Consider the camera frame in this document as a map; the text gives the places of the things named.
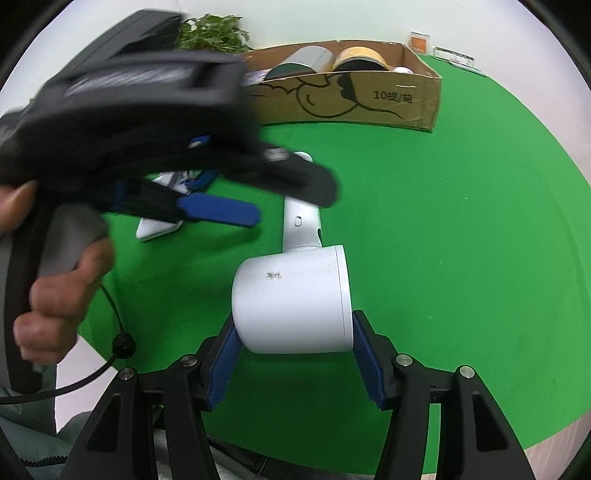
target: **green surface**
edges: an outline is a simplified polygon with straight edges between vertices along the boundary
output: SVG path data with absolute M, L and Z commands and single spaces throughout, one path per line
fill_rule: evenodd
M 353 307 L 424 365 L 474 366 L 528 447 L 591 407 L 591 189 L 511 94 L 428 62 L 443 76 L 432 134 L 325 123 L 266 135 L 335 170 L 342 197 L 322 211 L 323 240 L 345 246 Z M 261 225 L 184 225 L 142 244 L 137 219 L 111 218 L 118 254 L 106 284 L 138 342 L 128 365 L 140 371 L 215 335 L 238 265 L 281 251 L 282 198 L 221 181 L 212 193 L 257 203 Z M 107 355 L 115 331 L 98 296 L 81 333 Z M 205 415 L 229 442 L 357 473 L 375 472 L 388 422 L 352 353 L 244 352 L 227 399 Z M 426 472 L 436 457 L 433 429 Z

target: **brown cardboard box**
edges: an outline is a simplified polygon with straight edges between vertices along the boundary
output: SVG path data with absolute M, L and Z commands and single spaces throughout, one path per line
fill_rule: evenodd
M 264 81 L 267 71 L 307 45 L 335 57 L 354 46 L 377 51 L 395 72 L 325 72 Z M 439 110 L 441 76 L 400 43 L 334 40 L 255 50 L 243 57 L 252 72 L 245 80 L 263 124 L 354 122 L 433 130 Z

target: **white ball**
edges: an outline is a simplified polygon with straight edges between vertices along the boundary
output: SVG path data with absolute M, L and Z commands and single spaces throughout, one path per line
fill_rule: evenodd
M 393 72 L 396 73 L 414 73 L 411 69 L 408 69 L 406 67 L 396 67 Z

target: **human hand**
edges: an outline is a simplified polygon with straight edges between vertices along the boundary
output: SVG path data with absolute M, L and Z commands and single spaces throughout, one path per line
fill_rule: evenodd
M 0 186 L 0 235 L 16 230 L 35 201 L 37 184 L 20 188 Z M 89 245 L 75 270 L 38 278 L 29 292 L 31 312 L 16 319 L 13 334 L 21 356 L 38 365 L 54 365 L 74 347 L 77 328 L 100 287 L 103 275 L 113 268 L 109 238 Z

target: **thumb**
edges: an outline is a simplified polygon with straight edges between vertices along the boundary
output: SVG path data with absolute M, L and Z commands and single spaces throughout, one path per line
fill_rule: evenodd
M 28 181 L 15 189 L 0 186 L 0 234 L 12 232 L 21 226 L 35 202 L 37 182 Z

